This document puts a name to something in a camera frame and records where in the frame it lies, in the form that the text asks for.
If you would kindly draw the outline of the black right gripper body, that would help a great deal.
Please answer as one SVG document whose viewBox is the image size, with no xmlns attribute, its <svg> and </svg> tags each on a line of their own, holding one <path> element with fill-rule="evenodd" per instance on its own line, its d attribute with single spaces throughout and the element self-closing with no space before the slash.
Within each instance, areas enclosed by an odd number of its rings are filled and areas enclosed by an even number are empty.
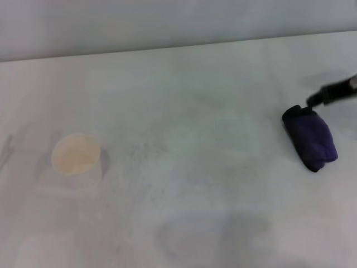
<svg viewBox="0 0 357 268">
<path fill-rule="evenodd" d="M 357 97 L 357 74 L 345 80 L 322 87 L 321 93 L 323 105 Z"/>
</svg>

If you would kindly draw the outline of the purple rag with black trim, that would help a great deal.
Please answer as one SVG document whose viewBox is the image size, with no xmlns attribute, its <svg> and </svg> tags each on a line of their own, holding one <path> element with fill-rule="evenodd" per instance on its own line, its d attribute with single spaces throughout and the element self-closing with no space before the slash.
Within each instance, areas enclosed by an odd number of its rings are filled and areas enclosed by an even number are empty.
<svg viewBox="0 0 357 268">
<path fill-rule="evenodd" d="M 316 173 L 338 159 L 326 122 L 309 107 L 295 105 L 282 115 L 284 128 L 304 166 Z"/>
</svg>

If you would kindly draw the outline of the white paper cup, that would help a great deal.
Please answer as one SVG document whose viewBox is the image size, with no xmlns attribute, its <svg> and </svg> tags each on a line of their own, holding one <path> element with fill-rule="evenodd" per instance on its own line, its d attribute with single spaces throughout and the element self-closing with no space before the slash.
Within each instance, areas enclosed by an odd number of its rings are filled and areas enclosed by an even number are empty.
<svg viewBox="0 0 357 268">
<path fill-rule="evenodd" d="M 101 148 L 95 137 L 68 135 L 55 145 L 51 170 L 41 176 L 38 187 L 64 194 L 95 190 L 103 178 L 100 157 Z"/>
</svg>

